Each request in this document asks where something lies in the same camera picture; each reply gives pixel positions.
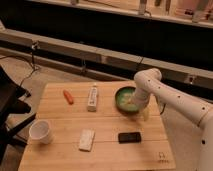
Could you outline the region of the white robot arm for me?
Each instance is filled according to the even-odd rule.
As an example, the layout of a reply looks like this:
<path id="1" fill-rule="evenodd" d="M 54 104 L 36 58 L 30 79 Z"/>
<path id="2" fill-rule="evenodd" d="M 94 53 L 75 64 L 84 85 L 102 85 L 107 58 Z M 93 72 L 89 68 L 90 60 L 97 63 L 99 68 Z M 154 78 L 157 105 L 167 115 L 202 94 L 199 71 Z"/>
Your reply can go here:
<path id="1" fill-rule="evenodd" d="M 161 82 L 159 69 L 142 70 L 134 75 L 136 89 L 133 103 L 145 109 L 150 95 L 161 98 L 203 130 L 200 157 L 196 171 L 213 171 L 213 104 L 167 86 Z"/>

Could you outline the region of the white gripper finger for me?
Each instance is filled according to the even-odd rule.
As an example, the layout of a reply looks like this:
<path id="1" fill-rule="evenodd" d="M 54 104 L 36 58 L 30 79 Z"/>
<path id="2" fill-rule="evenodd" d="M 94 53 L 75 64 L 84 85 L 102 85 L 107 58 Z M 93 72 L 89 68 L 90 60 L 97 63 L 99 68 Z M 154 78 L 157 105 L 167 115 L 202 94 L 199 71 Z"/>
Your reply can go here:
<path id="1" fill-rule="evenodd" d="M 144 110 L 143 110 L 143 118 L 144 118 L 144 121 L 147 121 L 149 119 L 149 108 L 146 107 Z"/>

